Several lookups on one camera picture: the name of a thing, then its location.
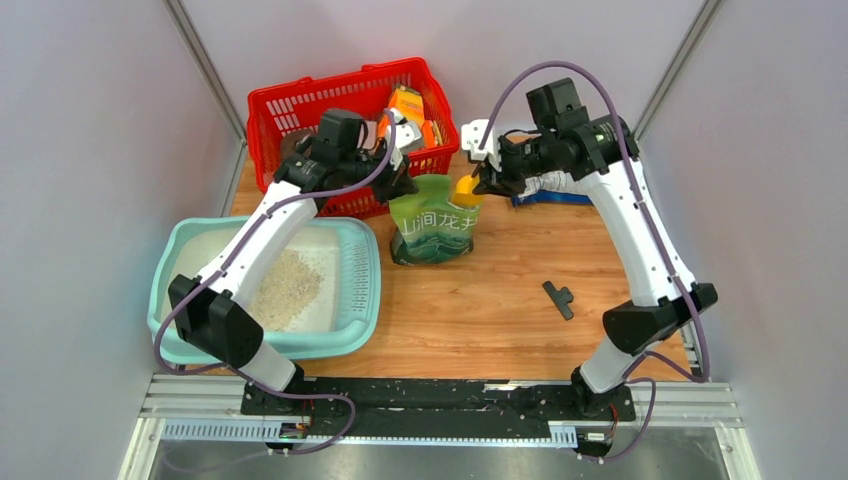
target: black joint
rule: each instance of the black joint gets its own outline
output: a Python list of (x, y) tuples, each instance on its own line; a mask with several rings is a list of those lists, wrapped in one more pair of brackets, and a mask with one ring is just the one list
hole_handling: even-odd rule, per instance
[[(176, 306), (200, 284), (177, 275), (168, 287), (171, 306)], [(232, 300), (232, 292), (215, 292), (204, 287), (177, 314), (177, 334), (185, 342), (233, 368), (241, 368), (256, 355), (262, 344), (262, 327)]]
[[(694, 284), (690, 295), (699, 313), (718, 302), (718, 293), (711, 283)], [(667, 339), (690, 320), (692, 315), (682, 296), (652, 307), (637, 307), (629, 301), (603, 316), (607, 337), (617, 349), (630, 355), (638, 355), (652, 343)]]

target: red plastic basket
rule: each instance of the red plastic basket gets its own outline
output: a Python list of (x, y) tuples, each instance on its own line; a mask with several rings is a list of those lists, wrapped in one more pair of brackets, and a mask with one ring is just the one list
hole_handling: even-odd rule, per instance
[[(380, 65), (365, 65), (345, 75), (263, 88), (250, 93), (247, 104), (247, 143), (256, 167), (256, 183), (264, 193), (279, 168), (280, 141), (294, 130), (318, 127), (328, 108), (344, 108), (378, 120), (396, 84), (418, 90), (424, 98), (424, 112), (436, 123), (442, 145), (409, 154), (410, 174), (447, 173), (451, 156), (459, 150), (459, 135), (451, 119), (450, 105), (439, 82), (421, 58), (408, 58)], [(388, 213), (388, 206), (374, 198), (371, 188), (331, 198), (320, 216), (367, 218)]]

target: yellow object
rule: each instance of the yellow object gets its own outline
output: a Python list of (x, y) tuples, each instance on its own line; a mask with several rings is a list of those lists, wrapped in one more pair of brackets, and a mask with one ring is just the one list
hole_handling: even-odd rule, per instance
[(474, 208), (483, 202), (482, 195), (474, 195), (474, 187), (480, 183), (479, 177), (465, 175), (456, 182), (456, 190), (453, 192), (451, 203), (457, 207)]
[[(389, 99), (388, 108), (396, 108), (401, 115), (406, 117), (407, 121), (415, 122), (418, 128), (424, 130), (424, 99), (418, 91), (413, 90), (405, 85), (397, 85), (392, 97)], [(377, 132), (381, 137), (386, 136), (386, 129), (389, 128), (389, 119), (385, 115), (380, 118), (380, 124), (377, 125)]]

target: basket handle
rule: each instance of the basket handle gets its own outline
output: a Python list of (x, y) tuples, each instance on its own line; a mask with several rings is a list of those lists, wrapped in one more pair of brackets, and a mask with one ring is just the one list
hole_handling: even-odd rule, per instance
[(259, 148), (259, 126), (256, 124), (259, 120), (256, 115), (247, 117), (247, 153), (251, 158), (259, 158), (259, 152), (254, 150)]

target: gray floor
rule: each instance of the gray floor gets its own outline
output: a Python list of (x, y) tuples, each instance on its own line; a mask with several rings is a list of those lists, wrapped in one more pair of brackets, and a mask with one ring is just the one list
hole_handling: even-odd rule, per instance
[[(616, 450), (635, 430), (619, 429)], [(251, 443), (163, 442), (181, 467), (207, 467), (262, 451)], [(592, 465), (570, 450), (547, 448), (336, 445), (304, 457), (261, 457), (205, 474), (180, 474), (157, 462), (153, 479), (727, 479), (712, 429), (656, 429), (620, 462)]]

